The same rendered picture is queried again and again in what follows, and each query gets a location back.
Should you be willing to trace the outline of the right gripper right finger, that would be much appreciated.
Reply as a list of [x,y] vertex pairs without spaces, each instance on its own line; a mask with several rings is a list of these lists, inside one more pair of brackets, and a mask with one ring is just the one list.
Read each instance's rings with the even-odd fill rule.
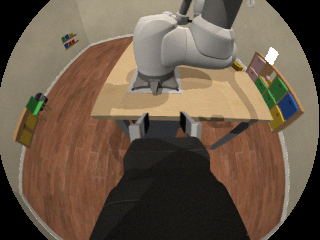
[[200,140],[201,137],[201,123],[200,121],[195,121],[192,119],[188,113],[180,112],[180,125],[183,128],[184,133],[187,133],[187,136],[197,137]]

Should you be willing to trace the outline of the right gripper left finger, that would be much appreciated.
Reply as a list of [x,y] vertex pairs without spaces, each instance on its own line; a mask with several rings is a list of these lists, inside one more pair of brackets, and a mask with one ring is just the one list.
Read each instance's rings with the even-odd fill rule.
[[131,136],[131,143],[135,139],[143,139],[145,133],[147,133],[149,128],[149,115],[148,113],[143,113],[140,119],[136,121],[135,124],[129,125],[129,136]]

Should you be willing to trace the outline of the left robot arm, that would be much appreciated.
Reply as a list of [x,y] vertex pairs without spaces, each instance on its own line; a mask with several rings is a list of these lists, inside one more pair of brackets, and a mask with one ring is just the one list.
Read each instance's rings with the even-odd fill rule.
[[[195,4],[193,4],[193,12],[196,13],[196,15],[201,15],[201,12],[203,12],[203,5],[205,0],[195,0]],[[189,9],[189,5],[191,5],[192,0],[183,0],[183,4],[181,4],[180,11],[176,13],[176,15],[172,16],[171,12],[163,12],[167,13],[167,15],[173,17],[177,21],[177,25],[185,25],[188,24],[188,16],[187,12]],[[161,13],[161,15],[163,15]]]

